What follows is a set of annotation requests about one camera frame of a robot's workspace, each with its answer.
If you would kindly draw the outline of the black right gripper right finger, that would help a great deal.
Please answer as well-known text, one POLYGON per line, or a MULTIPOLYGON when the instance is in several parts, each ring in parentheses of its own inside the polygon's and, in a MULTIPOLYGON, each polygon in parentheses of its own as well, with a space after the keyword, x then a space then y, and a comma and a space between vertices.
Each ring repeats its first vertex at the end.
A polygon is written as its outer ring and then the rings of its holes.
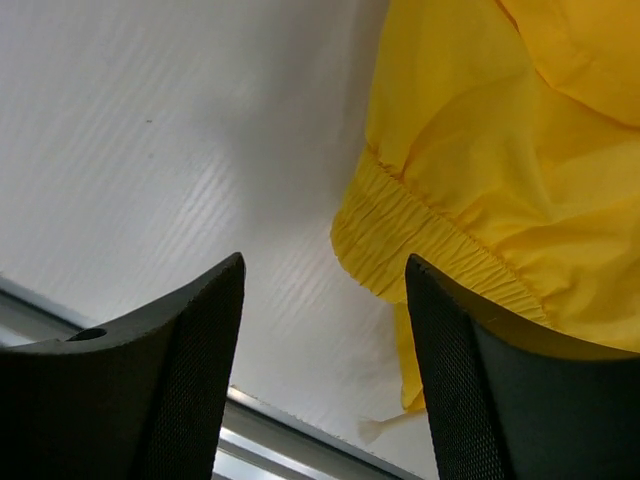
POLYGON ((639 357, 554 332, 412 255, 415 351, 443 479, 635 479, 639 357))

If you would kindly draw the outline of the yellow shorts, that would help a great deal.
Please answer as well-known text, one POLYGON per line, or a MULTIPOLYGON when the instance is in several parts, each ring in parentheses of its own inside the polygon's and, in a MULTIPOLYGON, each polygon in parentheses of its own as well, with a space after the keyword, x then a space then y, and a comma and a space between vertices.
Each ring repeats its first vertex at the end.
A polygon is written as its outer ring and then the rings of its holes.
POLYGON ((638 3, 391 2, 331 242, 394 308, 405 411, 425 407, 413 254, 529 321, 637 351, 638 3))

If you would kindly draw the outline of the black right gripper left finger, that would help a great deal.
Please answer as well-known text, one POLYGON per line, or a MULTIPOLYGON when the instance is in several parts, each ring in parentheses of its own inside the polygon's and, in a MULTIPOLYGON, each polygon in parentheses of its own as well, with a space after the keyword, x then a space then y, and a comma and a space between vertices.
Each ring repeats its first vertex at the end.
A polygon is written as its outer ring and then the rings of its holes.
POLYGON ((244 292, 236 253, 120 318, 3 349, 2 477, 210 478, 244 292))

